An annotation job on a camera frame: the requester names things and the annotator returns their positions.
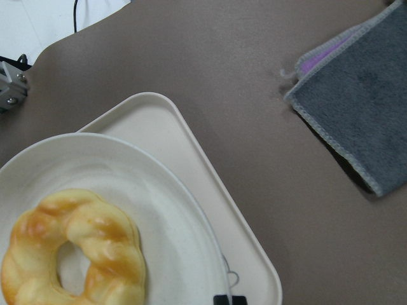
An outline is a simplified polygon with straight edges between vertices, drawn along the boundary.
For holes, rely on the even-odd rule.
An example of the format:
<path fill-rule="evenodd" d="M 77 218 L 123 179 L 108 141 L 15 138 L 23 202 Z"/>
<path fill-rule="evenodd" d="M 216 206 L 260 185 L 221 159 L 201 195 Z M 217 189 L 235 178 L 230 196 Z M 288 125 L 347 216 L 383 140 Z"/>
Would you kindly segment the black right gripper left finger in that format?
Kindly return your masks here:
<path fill-rule="evenodd" d="M 215 295 L 213 297 L 213 305 L 229 305 L 229 297 L 227 295 Z"/>

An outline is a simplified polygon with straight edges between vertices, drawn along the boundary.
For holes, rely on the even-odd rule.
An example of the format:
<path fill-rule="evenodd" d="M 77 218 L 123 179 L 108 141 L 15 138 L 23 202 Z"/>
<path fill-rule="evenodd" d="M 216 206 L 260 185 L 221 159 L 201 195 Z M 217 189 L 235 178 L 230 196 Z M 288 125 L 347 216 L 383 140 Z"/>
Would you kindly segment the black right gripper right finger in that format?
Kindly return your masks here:
<path fill-rule="evenodd" d="M 248 305 L 247 299 L 244 295 L 233 295 L 232 305 Z"/>

